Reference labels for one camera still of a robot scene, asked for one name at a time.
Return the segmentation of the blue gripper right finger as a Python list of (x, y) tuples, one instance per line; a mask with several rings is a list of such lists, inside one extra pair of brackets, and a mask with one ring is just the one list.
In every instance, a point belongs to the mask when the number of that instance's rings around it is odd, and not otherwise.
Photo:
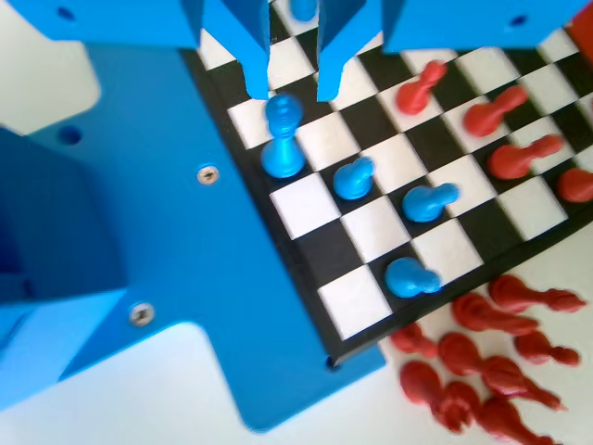
[(317, 38), (318, 100), (334, 100), (344, 66), (381, 30), (380, 1), (321, 1)]

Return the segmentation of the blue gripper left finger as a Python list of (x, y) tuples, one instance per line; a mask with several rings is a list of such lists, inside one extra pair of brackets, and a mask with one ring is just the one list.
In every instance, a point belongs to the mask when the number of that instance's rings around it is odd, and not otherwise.
[(255, 1), (206, 1), (203, 27), (241, 64), (246, 91), (254, 99), (269, 96), (269, 3)]

